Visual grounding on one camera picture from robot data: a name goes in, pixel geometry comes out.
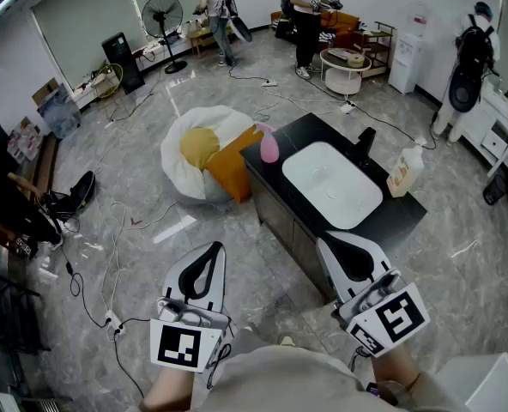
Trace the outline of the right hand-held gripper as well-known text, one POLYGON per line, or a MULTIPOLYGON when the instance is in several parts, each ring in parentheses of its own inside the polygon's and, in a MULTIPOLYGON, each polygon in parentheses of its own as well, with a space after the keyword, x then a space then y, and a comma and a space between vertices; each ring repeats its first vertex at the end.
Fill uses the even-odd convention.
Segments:
POLYGON ((326 279, 344 303, 338 308, 342 328, 369 354, 386 354, 429 324, 418 288, 407 284, 399 270, 388 271, 390 261, 377 243, 354 233, 329 231, 317 238, 316 247, 326 279), (355 278, 379 276, 356 295, 355 278))

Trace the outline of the pink spray bottle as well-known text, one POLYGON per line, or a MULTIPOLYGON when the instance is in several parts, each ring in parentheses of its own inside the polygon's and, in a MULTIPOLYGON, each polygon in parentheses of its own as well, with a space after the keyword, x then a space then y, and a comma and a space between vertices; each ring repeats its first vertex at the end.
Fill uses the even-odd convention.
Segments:
POLYGON ((266 124, 257 124, 257 129, 263 133, 260 142, 260 157, 265 163, 271 164, 279 160, 280 152, 274 137, 274 131, 266 124))

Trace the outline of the person's left forearm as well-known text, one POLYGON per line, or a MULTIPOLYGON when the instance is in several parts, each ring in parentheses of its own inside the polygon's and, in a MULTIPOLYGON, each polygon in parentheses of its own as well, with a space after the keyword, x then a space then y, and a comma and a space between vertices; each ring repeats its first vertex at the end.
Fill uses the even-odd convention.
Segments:
POLYGON ((195 374, 162 367, 153 386, 139 405, 141 412, 188 412, 195 374))

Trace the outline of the white detergent bottle orange label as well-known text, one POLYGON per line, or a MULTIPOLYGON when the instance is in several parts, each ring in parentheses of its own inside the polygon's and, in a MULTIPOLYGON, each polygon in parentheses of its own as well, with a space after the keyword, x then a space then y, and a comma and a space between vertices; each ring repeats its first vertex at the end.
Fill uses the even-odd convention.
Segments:
POLYGON ((404 197, 424 169, 423 148, 405 148, 399 155, 386 180, 392 197, 404 197))

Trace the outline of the black-topped sink cabinet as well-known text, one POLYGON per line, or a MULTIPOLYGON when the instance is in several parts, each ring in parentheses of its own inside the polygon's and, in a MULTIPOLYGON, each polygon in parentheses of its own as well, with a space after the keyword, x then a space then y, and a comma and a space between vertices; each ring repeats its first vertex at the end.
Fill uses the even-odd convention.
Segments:
POLYGON ((388 173, 368 154, 363 142, 350 142, 313 113, 296 119, 273 133, 280 159, 266 163, 261 144, 240 151, 247 169, 257 217, 279 240, 298 267, 322 295, 324 303, 336 297, 316 253, 316 237, 333 227, 316 208, 285 178, 282 165, 286 158, 314 142, 326 142, 342 155, 353 156, 360 170, 380 187, 383 202, 352 232, 370 239, 391 254, 419 225, 426 209, 411 194, 394 198, 386 185, 388 173))

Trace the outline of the white egg-shaped beanbag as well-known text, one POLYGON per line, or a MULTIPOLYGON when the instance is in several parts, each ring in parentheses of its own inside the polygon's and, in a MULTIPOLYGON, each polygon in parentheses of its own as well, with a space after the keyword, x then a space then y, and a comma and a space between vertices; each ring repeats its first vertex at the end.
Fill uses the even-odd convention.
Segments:
POLYGON ((177 118, 160 144, 161 165, 181 200, 214 201, 223 189, 203 173, 213 155, 254 125, 228 106, 195 107, 177 118))

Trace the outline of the orange cushion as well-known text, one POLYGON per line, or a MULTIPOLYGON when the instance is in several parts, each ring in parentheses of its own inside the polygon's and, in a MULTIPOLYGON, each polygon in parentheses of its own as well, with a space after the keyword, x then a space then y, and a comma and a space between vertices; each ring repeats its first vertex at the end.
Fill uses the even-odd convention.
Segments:
POLYGON ((251 196, 247 170, 240 151, 262 140, 263 133, 255 125, 244 131, 224 149, 216 153, 206 168, 237 203, 251 196))

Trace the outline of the black faucet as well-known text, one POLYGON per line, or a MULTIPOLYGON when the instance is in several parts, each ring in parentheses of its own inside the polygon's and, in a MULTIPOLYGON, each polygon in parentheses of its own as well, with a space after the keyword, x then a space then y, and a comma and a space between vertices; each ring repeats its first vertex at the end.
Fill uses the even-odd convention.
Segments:
POLYGON ((356 163, 359 166, 366 165, 370 159, 369 153, 372 148, 376 131, 372 127, 367 127, 358 136, 358 142, 354 145, 356 163))

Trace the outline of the person's beige clothing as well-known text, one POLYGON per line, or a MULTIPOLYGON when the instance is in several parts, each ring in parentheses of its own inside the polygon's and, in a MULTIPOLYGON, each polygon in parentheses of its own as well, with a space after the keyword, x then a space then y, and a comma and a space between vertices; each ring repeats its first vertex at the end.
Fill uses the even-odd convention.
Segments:
POLYGON ((470 412, 431 375, 411 389, 386 382, 397 405, 367 392, 342 361, 304 348, 271 345, 226 360, 194 412, 470 412))

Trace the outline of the white stool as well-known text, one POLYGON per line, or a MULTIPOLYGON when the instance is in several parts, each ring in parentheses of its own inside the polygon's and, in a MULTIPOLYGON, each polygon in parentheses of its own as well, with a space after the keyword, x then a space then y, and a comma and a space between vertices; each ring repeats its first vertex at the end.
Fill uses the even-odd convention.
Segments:
POLYGON ((436 380, 470 412, 508 412, 508 354, 457 356, 436 380))

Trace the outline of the white low cabinet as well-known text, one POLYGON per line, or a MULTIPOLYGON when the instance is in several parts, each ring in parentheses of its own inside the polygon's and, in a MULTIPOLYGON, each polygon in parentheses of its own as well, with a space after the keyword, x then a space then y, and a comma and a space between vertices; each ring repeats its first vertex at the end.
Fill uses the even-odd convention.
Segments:
POLYGON ((491 178, 505 164, 508 168, 508 98, 491 82, 484 82, 479 101, 465 114, 463 137, 490 164, 491 178))

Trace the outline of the white water dispenser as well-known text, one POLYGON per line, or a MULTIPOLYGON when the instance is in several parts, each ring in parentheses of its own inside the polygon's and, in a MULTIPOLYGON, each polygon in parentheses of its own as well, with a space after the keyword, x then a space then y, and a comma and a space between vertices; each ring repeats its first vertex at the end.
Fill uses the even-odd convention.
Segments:
POLYGON ((425 3, 412 2, 404 29, 398 31, 388 83, 401 94, 414 91, 420 73, 428 13, 425 3))

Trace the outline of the dark metal shelf trolley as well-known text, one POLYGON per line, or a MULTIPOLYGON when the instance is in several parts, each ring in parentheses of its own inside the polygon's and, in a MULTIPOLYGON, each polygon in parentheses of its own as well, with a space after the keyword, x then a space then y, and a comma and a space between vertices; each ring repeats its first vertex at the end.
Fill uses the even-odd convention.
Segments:
POLYGON ((361 74, 363 78, 388 75, 390 72, 391 47, 396 29, 381 21, 376 21, 375 25, 375 28, 369 29, 360 23, 360 29, 352 32, 353 49, 372 62, 371 68, 361 74))

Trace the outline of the cardboard box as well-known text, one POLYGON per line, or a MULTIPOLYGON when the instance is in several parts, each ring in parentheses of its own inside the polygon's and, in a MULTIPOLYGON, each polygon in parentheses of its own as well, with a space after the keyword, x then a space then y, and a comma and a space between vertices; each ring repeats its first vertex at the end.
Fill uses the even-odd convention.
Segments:
POLYGON ((37 107, 40 107, 43 104, 43 101, 46 97, 48 97, 54 91, 57 91, 58 83, 55 78, 52 78, 49 82, 44 84, 39 90, 37 90, 33 96, 33 102, 37 107))

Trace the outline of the small wooden table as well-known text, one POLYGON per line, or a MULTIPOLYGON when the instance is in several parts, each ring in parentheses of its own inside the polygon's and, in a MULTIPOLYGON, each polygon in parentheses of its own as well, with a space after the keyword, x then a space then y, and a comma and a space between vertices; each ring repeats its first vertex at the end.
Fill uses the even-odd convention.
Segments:
POLYGON ((201 48, 213 45, 216 40, 209 26, 204 26, 197 19, 188 21, 184 24, 184 35, 190 41, 191 51, 197 56, 201 54, 201 48))

